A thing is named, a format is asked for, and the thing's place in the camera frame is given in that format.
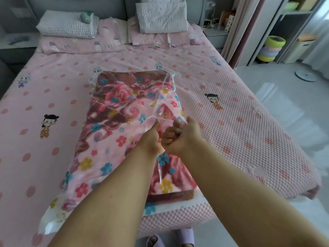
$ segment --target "gray headboard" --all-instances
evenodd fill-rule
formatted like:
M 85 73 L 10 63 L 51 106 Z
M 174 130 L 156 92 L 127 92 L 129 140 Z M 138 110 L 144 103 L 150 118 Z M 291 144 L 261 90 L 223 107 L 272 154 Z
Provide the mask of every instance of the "gray headboard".
M 47 10 L 92 11 L 101 19 L 110 16 L 122 20 L 135 15 L 138 0 L 26 0 L 37 20 Z M 186 0 L 187 20 L 199 24 L 204 0 Z

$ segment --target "white pillow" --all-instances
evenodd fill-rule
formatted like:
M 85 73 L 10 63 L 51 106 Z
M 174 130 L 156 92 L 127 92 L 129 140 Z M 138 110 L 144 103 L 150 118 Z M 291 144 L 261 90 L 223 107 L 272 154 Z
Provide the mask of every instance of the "white pillow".
M 95 38 L 99 18 L 91 15 L 91 22 L 80 20 L 81 12 L 62 12 L 47 10 L 36 28 L 44 36 Z
M 188 29 L 186 1 L 136 3 L 141 33 L 175 33 Z
M 129 39 L 128 39 L 128 21 L 117 19 L 117 18 L 116 18 L 116 20 L 119 23 L 120 33 L 121 33 L 123 44 L 131 43 L 131 42 L 129 42 Z

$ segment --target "pink quilted mattress cover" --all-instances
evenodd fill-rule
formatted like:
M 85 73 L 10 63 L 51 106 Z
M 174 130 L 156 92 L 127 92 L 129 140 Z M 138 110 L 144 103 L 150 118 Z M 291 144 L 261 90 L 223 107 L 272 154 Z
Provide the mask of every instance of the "pink quilted mattress cover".
M 37 233 L 38 224 L 73 161 L 96 67 L 175 70 L 183 112 L 200 122 L 206 141 L 285 198 L 315 195 L 320 176 L 310 159 L 211 43 L 202 41 L 179 49 L 126 45 L 127 51 L 117 53 L 34 54 L 0 102 L 0 246 L 46 246 L 51 239 Z M 144 216 L 139 236 L 214 217 L 206 202 L 172 208 Z

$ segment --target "small plush toy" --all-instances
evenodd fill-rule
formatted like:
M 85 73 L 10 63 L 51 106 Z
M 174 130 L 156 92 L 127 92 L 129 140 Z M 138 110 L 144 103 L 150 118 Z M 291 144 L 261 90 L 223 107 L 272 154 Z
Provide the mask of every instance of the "small plush toy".
M 80 15 L 80 19 L 83 23 L 90 23 L 92 21 L 91 16 L 93 12 L 82 12 Z

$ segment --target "cartoon girl print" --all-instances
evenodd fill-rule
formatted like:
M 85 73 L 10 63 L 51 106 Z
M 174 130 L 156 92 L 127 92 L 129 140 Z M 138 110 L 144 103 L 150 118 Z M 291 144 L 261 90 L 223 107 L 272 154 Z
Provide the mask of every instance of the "cartoon girl print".
M 55 124 L 58 118 L 59 118 L 59 116 L 56 116 L 54 114 L 50 114 L 50 115 L 46 114 L 44 116 L 44 119 L 42 122 L 40 138 L 43 138 L 43 137 L 47 138 L 49 136 L 49 127 L 51 125 Z
M 215 95 L 213 93 L 205 93 L 205 96 L 207 96 L 208 100 L 212 103 L 212 105 L 217 109 L 217 110 L 222 110 L 223 107 L 221 107 L 218 104 L 218 95 Z

